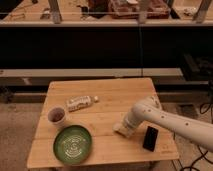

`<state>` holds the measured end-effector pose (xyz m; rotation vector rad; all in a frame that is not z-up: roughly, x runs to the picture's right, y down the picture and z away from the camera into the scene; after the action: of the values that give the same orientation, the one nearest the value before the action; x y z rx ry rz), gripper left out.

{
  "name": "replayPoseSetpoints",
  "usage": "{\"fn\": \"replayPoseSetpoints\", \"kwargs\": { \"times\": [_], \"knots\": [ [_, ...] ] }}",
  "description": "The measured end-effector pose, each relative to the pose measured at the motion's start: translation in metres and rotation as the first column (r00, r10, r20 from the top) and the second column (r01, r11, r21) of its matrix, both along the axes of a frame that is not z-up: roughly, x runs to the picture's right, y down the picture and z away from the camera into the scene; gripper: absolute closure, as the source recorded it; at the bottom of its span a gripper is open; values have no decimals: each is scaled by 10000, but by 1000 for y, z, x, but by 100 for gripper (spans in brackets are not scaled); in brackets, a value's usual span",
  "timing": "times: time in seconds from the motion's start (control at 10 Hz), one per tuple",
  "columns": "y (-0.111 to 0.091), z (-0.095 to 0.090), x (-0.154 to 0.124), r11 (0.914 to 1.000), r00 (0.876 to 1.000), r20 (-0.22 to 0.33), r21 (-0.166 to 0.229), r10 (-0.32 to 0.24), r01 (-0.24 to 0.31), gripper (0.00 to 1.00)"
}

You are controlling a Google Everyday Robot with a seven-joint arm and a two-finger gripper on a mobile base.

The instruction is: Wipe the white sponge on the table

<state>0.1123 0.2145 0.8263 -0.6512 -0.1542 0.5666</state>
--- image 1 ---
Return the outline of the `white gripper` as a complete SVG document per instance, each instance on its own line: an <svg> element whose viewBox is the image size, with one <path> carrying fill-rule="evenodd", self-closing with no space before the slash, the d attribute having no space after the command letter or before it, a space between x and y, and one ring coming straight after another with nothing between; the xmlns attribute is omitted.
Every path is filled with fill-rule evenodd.
<svg viewBox="0 0 213 171"><path fill-rule="evenodd" d="M132 113L127 113L122 121L128 132L134 132L138 127L138 120Z"/></svg>

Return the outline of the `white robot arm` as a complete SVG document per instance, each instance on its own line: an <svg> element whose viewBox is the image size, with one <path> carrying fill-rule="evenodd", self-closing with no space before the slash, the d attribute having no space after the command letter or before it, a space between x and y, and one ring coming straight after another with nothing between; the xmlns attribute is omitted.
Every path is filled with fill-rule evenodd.
<svg viewBox="0 0 213 171"><path fill-rule="evenodd" d="M130 137L143 121L173 131L213 152L213 124L166 112L154 96L140 100L131 107L122 121L122 134Z"/></svg>

